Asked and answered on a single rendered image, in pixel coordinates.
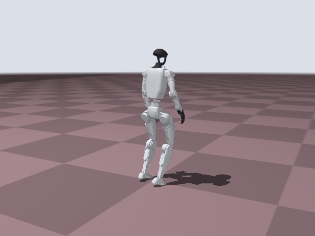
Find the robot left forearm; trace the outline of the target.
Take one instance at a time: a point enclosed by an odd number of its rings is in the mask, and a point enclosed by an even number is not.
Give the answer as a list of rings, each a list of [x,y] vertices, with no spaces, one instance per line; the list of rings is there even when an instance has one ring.
[[[144,99],[145,106],[146,106],[147,108],[148,108],[148,106],[151,106],[149,97],[147,97],[147,96],[144,95],[144,94],[142,94],[142,96],[143,96],[143,99]]]

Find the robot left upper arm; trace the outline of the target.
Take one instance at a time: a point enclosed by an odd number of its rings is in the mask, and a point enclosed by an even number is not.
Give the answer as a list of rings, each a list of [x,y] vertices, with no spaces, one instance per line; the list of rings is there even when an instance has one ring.
[[[147,71],[148,71],[148,69],[147,69],[147,70],[144,70],[144,71],[142,72],[142,76],[143,76],[143,81],[142,81],[142,93],[143,93],[144,95],[147,95],[147,93],[146,93],[146,77],[147,77]]]

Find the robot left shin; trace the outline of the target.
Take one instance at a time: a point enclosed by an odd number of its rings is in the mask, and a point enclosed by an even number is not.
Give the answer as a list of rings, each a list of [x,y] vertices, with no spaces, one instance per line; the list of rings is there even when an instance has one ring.
[[[144,150],[144,157],[143,157],[144,158],[144,164],[143,164],[142,172],[144,172],[144,174],[147,174],[150,162],[153,159],[153,156],[154,156],[154,153],[155,153],[155,149],[156,149],[156,148],[149,149],[147,147],[147,142],[146,142],[146,147],[145,147],[145,150]]]

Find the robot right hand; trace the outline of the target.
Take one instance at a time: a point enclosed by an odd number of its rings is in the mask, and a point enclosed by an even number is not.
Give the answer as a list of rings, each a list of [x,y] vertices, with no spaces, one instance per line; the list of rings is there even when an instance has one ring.
[[[178,112],[178,114],[181,115],[181,119],[182,119],[182,120],[181,120],[181,124],[184,123],[184,121],[185,121],[185,114],[184,114],[183,109],[182,109],[182,112],[181,112],[180,110],[178,110],[177,112]]]

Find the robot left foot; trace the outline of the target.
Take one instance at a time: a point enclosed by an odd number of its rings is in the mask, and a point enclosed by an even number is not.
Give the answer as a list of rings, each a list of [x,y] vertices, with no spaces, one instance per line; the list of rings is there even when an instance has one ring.
[[[144,172],[142,172],[139,174],[138,178],[153,178],[153,176],[148,173],[144,174]]]

